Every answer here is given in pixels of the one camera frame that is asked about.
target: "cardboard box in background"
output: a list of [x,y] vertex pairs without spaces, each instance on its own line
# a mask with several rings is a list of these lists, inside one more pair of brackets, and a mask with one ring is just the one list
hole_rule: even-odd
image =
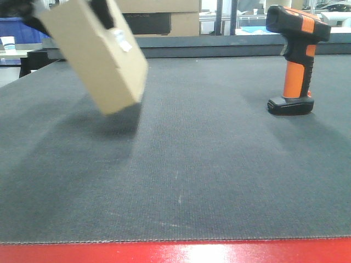
[[115,0],[123,13],[199,12],[200,0]]
[[282,5],[283,7],[291,7],[292,0],[265,0],[264,1],[264,13],[266,14],[268,8],[273,4]]
[[[115,37],[115,28],[103,27],[86,0],[68,1],[40,16],[103,114],[141,102],[148,70],[116,2],[107,2],[122,38]],[[128,52],[124,40],[132,46]]]
[[139,14],[145,16],[145,23],[148,23],[147,14],[167,13],[171,14],[171,26],[169,22],[163,21],[162,24],[154,24],[155,34],[150,34],[152,25],[145,28],[142,33],[141,27],[146,27],[143,22],[130,24],[131,28],[138,27],[137,37],[175,37],[175,36],[198,36],[200,30],[199,10],[200,0],[115,0],[120,10],[125,14]]
[[292,0],[291,7],[297,10],[302,10],[304,0]]
[[136,37],[190,37],[198,36],[200,29],[199,13],[172,13],[171,31],[167,35],[135,35]]

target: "label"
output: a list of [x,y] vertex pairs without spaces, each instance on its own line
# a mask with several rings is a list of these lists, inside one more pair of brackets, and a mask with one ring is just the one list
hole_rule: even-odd
[[124,52],[129,52],[132,49],[132,45],[126,40],[124,31],[121,29],[116,29],[113,31],[114,36]]

